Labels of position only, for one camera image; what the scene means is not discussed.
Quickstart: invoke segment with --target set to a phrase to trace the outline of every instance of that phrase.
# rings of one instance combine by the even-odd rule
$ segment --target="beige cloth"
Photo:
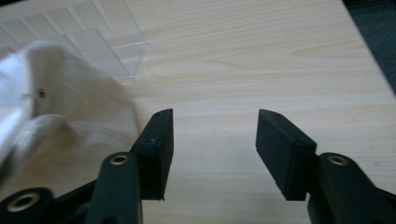
[[[137,133],[121,85],[66,50],[35,42],[0,62],[0,200],[30,187],[59,196],[88,183]]]

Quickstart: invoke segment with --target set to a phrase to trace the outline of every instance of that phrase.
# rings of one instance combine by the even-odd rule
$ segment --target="light wooden table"
[[[256,152],[260,108],[396,192],[395,98],[342,1],[128,5],[148,42],[122,81],[140,128],[175,114],[166,201],[143,202],[145,223],[309,223],[306,202],[286,202]]]

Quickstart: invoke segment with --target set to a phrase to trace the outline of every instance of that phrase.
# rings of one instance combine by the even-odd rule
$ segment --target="metal screw hole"
[[[127,156],[116,156],[113,159],[111,159],[110,163],[113,165],[121,165],[127,162],[128,159],[129,158]]]
[[[40,98],[46,98],[46,91],[45,90],[43,90],[43,89],[38,89],[38,96],[40,97]]]
[[[349,164],[349,162],[346,159],[339,157],[339,156],[330,156],[330,157],[328,157],[328,159],[330,162],[332,162],[336,165],[348,165]]]
[[[20,212],[35,205],[39,200],[40,200],[39,194],[34,192],[27,193],[12,201],[8,205],[7,210],[9,212]]]

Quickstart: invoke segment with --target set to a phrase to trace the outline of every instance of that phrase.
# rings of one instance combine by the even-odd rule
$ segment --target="transparent plastic box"
[[[123,0],[31,0],[9,9],[0,11],[3,51],[48,40],[114,78],[134,77],[145,53],[144,38]]]

